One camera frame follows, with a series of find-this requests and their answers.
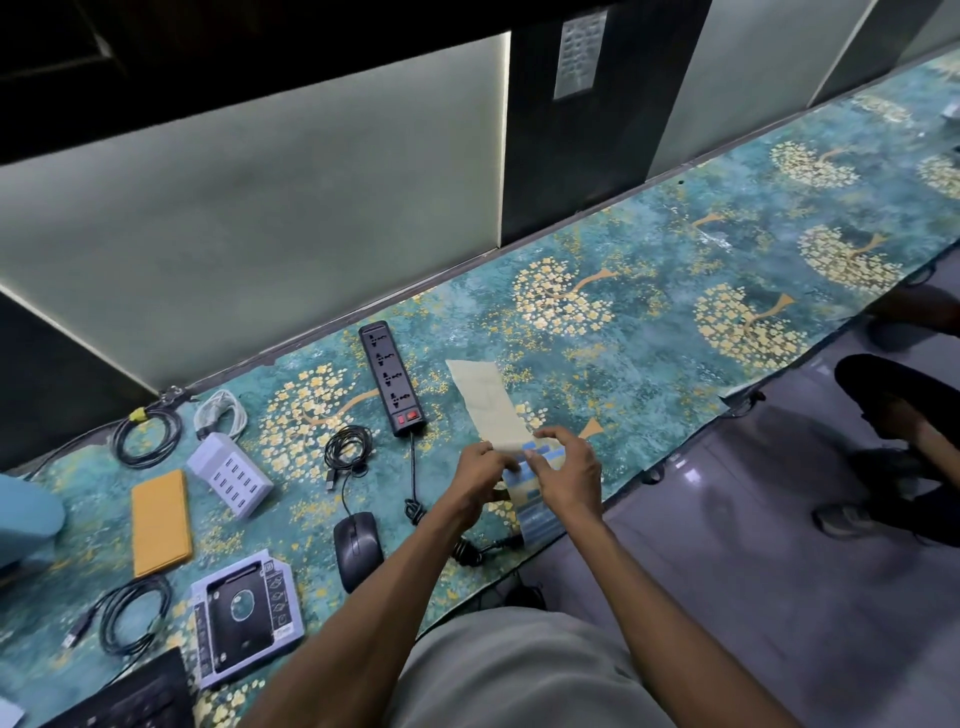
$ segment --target paper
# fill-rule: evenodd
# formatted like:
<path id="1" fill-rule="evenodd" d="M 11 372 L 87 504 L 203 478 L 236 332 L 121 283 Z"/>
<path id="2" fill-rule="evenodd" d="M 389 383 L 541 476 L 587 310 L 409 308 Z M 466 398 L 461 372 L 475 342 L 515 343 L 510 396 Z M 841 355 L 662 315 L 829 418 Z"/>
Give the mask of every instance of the paper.
<path id="1" fill-rule="evenodd" d="M 517 415 L 496 363 L 447 359 L 446 366 L 480 437 L 490 441 L 494 449 L 521 451 L 532 439 L 530 430 Z"/>

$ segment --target pants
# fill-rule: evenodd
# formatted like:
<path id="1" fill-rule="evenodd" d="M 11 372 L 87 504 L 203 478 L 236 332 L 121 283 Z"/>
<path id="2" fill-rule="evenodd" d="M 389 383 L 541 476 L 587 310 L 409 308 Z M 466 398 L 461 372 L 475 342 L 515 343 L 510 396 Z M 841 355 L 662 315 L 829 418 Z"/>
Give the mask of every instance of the pants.
<path id="1" fill-rule="evenodd" d="M 837 384 L 865 412 L 876 410 L 883 395 L 892 395 L 912 404 L 931 425 L 960 448 L 960 392 L 942 381 L 895 361 L 872 354 L 848 356 L 837 364 Z M 867 512 L 874 521 L 913 531 L 948 546 L 960 546 L 960 489 L 925 458 L 923 475 L 944 482 L 936 490 L 913 500 L 900 497 L 879 482 L 866 482 L 871 497 Z"/>

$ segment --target grey shirt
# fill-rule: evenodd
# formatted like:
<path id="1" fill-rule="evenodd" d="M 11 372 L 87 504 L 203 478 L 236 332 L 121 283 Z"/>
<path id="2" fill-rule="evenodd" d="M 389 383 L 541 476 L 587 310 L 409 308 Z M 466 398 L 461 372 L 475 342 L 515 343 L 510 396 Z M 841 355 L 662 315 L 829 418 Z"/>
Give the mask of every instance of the grey shirt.
<path id="1" fill-rule="evenodd" d="M 630 653 L 568 615 L 502 607 L 423 637 L 396 683 L 389 728 L 674 728 Z"/>

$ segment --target black keyboard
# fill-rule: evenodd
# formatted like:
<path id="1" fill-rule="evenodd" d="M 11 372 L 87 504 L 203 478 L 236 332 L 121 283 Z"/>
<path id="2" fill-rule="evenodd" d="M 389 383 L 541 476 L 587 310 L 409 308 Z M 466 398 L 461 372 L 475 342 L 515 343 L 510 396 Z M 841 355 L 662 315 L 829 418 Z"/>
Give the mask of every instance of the black keyboard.
<path id="1" fill-rule="evenodd" d="M 193 701 L 176 648 L 108 685 L 41 728 L 184 728 Z"/>

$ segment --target power strip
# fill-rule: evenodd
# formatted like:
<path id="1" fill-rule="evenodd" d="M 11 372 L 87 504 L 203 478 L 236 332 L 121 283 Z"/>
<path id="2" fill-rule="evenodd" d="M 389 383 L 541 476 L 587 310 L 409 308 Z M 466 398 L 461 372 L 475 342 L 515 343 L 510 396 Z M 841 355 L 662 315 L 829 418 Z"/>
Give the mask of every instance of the power strip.
<path id="1" fill-rule="evenodd" d="M 238 519 L 245 519 L 274 484 L 247 454 L 223 432 L 211 432 L 186 461 L 203 478 Z"/>
<path id="2" fill-rule="evenodd" d="M 426 425 L 420 400 L 396 350 L 387 322 L 374 321 L 361 327 L 358 333 L 394 435 L 401 437 Z"/>

